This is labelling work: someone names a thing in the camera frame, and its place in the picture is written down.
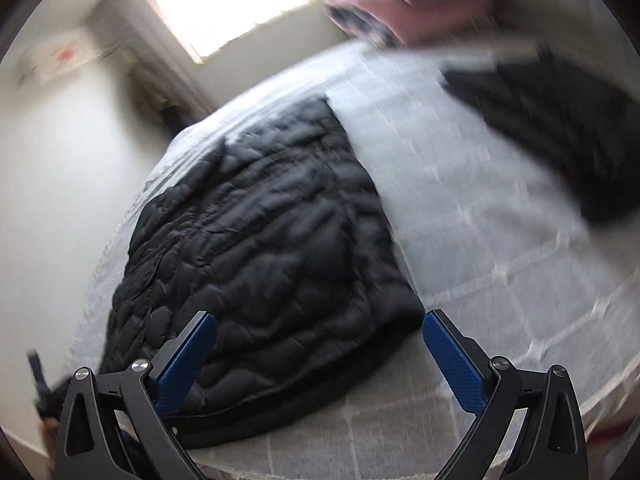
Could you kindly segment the black quilted down jacket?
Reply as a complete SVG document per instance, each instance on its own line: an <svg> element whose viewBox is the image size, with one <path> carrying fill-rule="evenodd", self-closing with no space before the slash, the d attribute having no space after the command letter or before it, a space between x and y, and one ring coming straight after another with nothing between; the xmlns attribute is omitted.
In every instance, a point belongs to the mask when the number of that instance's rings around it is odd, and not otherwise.
<svg viewBox="0 0 640 480"><path fill-rule="evenodd" d="M152 358L198 311L218 338L168 419L186 448L294 422L420 328L378 192L324 96L217 141L144 206L100 369Z"/></svg>

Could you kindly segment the folded black garment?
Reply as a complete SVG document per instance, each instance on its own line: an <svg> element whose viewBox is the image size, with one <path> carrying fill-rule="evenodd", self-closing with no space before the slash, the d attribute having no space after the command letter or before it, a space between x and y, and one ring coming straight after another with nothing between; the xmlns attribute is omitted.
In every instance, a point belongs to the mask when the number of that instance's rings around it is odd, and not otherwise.
<svg viewBox="0 0 640 480"><path fill-rule="evenodd" d="M590 223L639 208L639 103L541 49L536 60L442 73L442 88L557 172Z"/></svg>

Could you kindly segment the folded pink grey quilt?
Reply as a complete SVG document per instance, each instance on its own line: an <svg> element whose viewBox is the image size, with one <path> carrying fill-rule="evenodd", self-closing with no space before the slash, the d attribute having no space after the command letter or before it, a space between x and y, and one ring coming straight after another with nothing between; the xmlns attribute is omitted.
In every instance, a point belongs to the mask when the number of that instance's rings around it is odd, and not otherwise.
<svg viewBox="0 0 640 480"><path fill-rule="evenodd" d="M411 47L420 39L416 11L404 0L324 0L326 13L343 32L377 47Z"/></svg>

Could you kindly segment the grey lace bedspread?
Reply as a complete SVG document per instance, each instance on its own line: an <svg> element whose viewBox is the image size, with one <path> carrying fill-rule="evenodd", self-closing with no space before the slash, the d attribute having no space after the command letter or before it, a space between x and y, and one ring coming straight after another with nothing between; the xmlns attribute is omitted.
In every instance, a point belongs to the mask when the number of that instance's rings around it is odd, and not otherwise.
<svg viewBox="0 0 640 480"><path fill-rule="evenodd" d="M486 351L570 373L584 423L620 410L639 382L639 220L591 229L540 162L442 90L448 67L531 60L541 41L488 36L429 49L340 44L241 94L180 133L105 248L66 358L97 368L112 298L144 206L211 150L235 146L322 96L378 192L411 296ZM431 479L471 416L418 334L382 344L344 391L268 426L211 422L193 458L215 479Z"/></svg>

